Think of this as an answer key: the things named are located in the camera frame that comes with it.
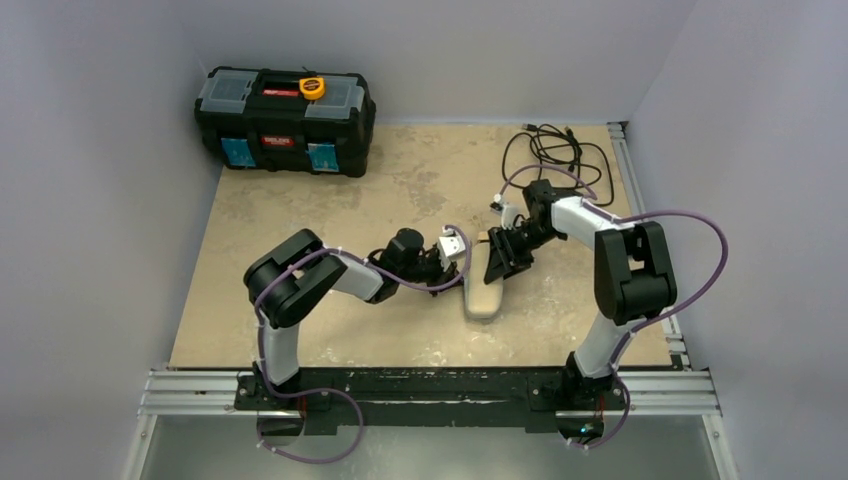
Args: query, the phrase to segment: beige tabletop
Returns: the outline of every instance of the beige tabletop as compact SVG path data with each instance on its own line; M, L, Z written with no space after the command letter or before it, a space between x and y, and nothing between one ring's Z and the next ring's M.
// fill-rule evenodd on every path
M573 127L613 163L615 203L630 212L604 126ZM171 356L171 367L246 367L255 358L256 319L242 284L245 269L301 228L360 256L382 248L402 227L431 245L443 224L469 237L497 224L489 210L503 183L500 163L516 126L378 126L362 178L225 169ZM586 148L584 160L602 166ZM533 162L526 140L511 149L507 170ZM516 182L526 183L525 172ZM545 172L554 185L569 184ZM596 185L609 198L606 179ZM521 193L507 199L523 206ZM558 365L580 344L595 318L592 252L574 240L552 241L536 263L504 284L500 313L465 319L462 289L435 298L399 289L370 305L331 293L301 323L299 358L308 366ZM659 325L639 333L624 355L631 365L668 365Z

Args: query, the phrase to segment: yellow tape measure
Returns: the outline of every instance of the yellow tape measure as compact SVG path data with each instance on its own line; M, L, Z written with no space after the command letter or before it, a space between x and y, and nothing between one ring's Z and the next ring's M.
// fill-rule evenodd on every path
M300 79L300 93L307 100L318 100L327 91L324 79L321 77L310 77Z

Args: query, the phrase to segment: toolbox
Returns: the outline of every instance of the toolbox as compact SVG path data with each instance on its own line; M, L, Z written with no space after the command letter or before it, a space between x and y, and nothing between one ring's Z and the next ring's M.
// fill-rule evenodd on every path
M218 67L194 118L228 168L361 177L376 110L359 74Z

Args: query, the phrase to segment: white panel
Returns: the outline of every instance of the white panel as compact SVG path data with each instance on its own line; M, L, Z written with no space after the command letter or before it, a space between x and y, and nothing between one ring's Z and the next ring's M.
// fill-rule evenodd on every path
M741 478L845 478L847 18L835 0L700 1L629 127L649 210L727 232L724 278L680 319ZM717 242L667 224L684 297Z
M379 273L347 257L336 256L347 265L347 270L333 284L333 290L353 295L360 300L373 297L383 286Z
M163 1L0 15L0 477L117 478L220 167Z
M279 385L297 374L300 364L297 361L297 339L300 324L289 328L271 328L262 330L265 351L265 370L268 379Z
M378 121L622 120L694 0L175 0L207 68L359 72Z

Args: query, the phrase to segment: red label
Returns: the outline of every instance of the red label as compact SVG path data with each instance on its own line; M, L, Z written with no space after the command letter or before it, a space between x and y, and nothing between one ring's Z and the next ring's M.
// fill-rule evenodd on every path
M294 139L291 137L279 137L279 136L271 136L271 135L263 135L260 138L262 145L268 145L269 147L293 147Z
M300 95L298 90L278 90L276 88L266 88L262 90L262 95L273 95L276 97L296 97Z

